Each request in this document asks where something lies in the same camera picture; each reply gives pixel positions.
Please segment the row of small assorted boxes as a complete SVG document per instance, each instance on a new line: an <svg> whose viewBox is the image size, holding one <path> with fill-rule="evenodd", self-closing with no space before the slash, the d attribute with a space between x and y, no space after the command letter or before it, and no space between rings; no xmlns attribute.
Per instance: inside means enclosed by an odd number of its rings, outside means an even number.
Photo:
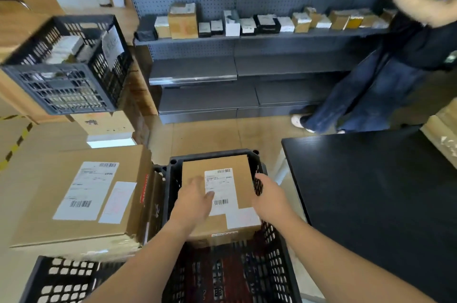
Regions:
<svg viewBox="0 0 457 303"><path fill-rule="evenodd" d="M198 21L195 3L174 4L165 16L145 15L140 18L135 32L137 42L200 40L213 37L239 39L240 37L326 36L377 34L389 29L397 15L395 9L383 9L376 15L370 9L332 10L328 14L306 6L291 16L255 14L240 17L237 10L224 10L222 18L209 22Z"/></svg>

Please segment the taped cardboard box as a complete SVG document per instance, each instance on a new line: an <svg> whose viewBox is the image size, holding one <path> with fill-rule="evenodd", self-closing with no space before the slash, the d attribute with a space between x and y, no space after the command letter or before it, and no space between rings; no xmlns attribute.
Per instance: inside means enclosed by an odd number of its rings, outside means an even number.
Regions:
<svg viewBox="0 0 457 303"><path fill-rule="evenodd" d="M457 169L457 97L430 116L420 130Z"/></svg>

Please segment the wooden counter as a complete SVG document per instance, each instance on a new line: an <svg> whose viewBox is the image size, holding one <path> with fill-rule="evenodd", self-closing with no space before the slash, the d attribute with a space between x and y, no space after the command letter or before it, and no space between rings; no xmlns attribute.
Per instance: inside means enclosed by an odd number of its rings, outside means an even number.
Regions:
<svg viewBox="0 0 457 303"><path fill-rule="evenodd" d="M134 31L139 24L132 0L126 0L125 8L101 6L89 9L62 9L57 0L24 1L31 11L18 3L0 1L0 63L53 15L114 14L127 41L134 37ZM48 115L2 70L0 100L14 108L6 116L23 115L35 124L73 121L70 116Z"/></svg>

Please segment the person's left hand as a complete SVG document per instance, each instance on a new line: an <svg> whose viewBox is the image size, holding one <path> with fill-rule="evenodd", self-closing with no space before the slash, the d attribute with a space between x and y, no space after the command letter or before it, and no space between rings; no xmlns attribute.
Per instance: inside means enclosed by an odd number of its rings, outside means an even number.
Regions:
<svg viewBox="0 0 457 303"><path fill-rule="evenodd" d="M202 176L189 179L178 192L169 222L186 237L196 226L204 222L211 212L211 209L205 209L203 206L206 193Z"/></svg>

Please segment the black plastic crate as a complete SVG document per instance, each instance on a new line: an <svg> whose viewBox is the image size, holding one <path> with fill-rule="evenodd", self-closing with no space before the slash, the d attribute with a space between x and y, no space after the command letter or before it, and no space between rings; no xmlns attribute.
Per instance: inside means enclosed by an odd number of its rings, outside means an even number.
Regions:
<svg viewBox="0 0 457 303"><path fill-rule="evenodd" d="M161 303L302 303L286 242L269 223L250 239L186 242Z"/></svg>
<svg viewBox="0 0 457 303"><path fill-rule="evenodd" d="M19 303L82 303L123 264L39 256Z"/></svg>

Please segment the grey metal shelving unit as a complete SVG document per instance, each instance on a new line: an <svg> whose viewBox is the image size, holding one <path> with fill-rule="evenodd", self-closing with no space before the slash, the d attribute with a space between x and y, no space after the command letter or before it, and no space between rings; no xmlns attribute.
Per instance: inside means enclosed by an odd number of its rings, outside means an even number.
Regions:
<svg viewBox="0 0 457 303"><path fill-rule="evenodd" d="M165 15L174 2L196 3L197 20L276 14L291 17L306 5L332 10L379 11L382 0L133 0L140 18ZM374 48L383 33L367 27L308 33L225 33L189 40L157 39L134 45L152 57L149 84L162 90L164 123L288 115L320 104L334 85Z"/></svg>

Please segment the large labelled cardboard box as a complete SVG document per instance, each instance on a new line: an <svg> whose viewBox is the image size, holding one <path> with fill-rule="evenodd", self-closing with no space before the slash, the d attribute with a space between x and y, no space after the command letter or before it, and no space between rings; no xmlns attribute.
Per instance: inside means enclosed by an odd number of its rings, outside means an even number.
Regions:
<svg viewBox="0 0 457 303"><path fill-rule="evenodd" d="M143 245L152 177L144 145L58 152L10 247L69 260L127 258Z"/></svg>

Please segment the person's left forearm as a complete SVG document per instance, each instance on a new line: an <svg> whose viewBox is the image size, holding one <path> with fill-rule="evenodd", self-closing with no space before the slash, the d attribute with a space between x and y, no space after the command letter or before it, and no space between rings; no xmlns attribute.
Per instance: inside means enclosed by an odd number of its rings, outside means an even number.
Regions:
<svg viewBox="0 0 457 303"><path fill-rule="evenodd" d="M198 222L190 216L172 217L82 303L160 303L180 251Z"/></svg>

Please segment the person's right forearm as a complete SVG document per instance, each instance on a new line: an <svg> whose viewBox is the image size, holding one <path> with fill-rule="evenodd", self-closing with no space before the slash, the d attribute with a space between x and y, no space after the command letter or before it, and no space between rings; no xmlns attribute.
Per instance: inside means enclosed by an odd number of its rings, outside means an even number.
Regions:
<svg viewBox="0 0 457 303"><path fill-rule="evenodd" d="M323 235L293 211L271 221L327 303L436 303L383 268Z"/></svg>

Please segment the plain cardboard box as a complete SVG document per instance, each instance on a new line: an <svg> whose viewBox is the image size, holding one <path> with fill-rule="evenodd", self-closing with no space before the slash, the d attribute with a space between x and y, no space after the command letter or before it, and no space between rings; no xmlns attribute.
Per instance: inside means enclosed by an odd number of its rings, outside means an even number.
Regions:
<svg viewBox="0 0 457 303"><path fill-rule="evenodd" d="M117 110L106 113L71 115L88 135L107 135L134 132L138 129L141 113L136 110Z"/></svg>

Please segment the white small box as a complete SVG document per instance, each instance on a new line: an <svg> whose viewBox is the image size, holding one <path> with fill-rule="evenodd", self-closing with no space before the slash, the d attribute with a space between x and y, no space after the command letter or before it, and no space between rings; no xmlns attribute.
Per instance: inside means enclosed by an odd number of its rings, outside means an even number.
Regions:
<svg viewBox="0 0 457 303"><path fill-rule="evenodd" d="M76 62L76 56L83 45L84 41L79 36L62 36L56 44L53 45L50 55L44 60L44 63L74 63Z"/></svg>

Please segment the small labelled cardboard box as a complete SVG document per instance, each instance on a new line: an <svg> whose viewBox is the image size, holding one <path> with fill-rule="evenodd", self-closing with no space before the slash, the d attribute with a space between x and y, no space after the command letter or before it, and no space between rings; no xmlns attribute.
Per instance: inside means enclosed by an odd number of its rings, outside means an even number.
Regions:
<svg viewBox="0 0 457 303"><path fill-rule="evenodd" d="M202 177L205 194L213 191L209 216L190 234L194 248L220 246L250 240L260 231L261 221L252 206L256 195L248 155L185 161L182 182Z"/></svg>

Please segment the dark grey plastic crate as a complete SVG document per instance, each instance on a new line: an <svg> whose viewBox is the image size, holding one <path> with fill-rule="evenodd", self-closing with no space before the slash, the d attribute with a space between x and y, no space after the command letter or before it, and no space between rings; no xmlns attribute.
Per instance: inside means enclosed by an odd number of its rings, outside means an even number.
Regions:
<svg viewBox="0 0 457 303"><path fill-rule="evenodd" d="M113 25L124 52L109 71L101 35ZM84 41L76 62L44 63L60 37L70 35ZM132 62L115 15L64 15L47 19L14 49L0 69L49 115L73 115L116 111Z"/></svg>

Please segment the person's right hand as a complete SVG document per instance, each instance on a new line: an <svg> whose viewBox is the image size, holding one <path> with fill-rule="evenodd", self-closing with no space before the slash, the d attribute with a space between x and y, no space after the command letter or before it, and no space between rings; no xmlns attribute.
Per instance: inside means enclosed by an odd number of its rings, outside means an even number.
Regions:
<svg viewBox="0 0 457 303"><path fill-rule="evenodd" d="M293 219L295 214L284 190L276 182L273 187L264 188L261 196L254 195L252 206L261 220L275 227Z"/></svg>

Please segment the white paper sheet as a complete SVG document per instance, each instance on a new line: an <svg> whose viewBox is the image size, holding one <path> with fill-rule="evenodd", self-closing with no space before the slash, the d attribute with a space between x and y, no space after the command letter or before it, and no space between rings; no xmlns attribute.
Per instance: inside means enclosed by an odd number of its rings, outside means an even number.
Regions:
<svg viewBox="0 0 457 303"><path fill-rule="evenodd" d="M101 35L101 45L108 69L112 71L118 56L124 52L123 44L115 25Z"/></svg>

